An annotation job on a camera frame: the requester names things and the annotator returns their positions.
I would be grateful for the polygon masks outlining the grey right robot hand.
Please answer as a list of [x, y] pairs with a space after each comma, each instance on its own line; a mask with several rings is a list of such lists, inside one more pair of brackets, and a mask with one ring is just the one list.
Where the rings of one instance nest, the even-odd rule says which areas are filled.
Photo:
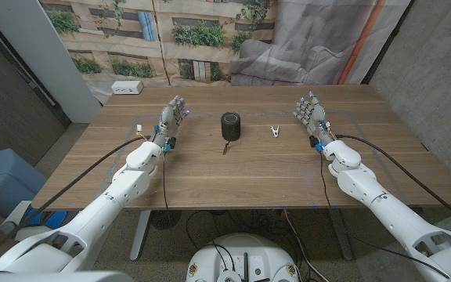
[[308, 93], [307, 99], [301, 98], [296, 103], [293, 115], [306, 127], [309, 135], [317, 139], [322, 146], [326, 146], [335, 140], [330, 134], [330, 126], [324, 107], [313, 91]]

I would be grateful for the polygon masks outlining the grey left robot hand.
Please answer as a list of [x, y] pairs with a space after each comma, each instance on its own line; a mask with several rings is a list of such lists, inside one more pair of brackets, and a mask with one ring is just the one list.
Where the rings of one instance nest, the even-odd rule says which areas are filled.
[[184, 98], [176, 96], [162, 110], [157, 129], [151, 136], [150, 142], [162, 147], [168, 139], [176, 136], [179, 126], [188, 114], [189, 110], [186, 108]]

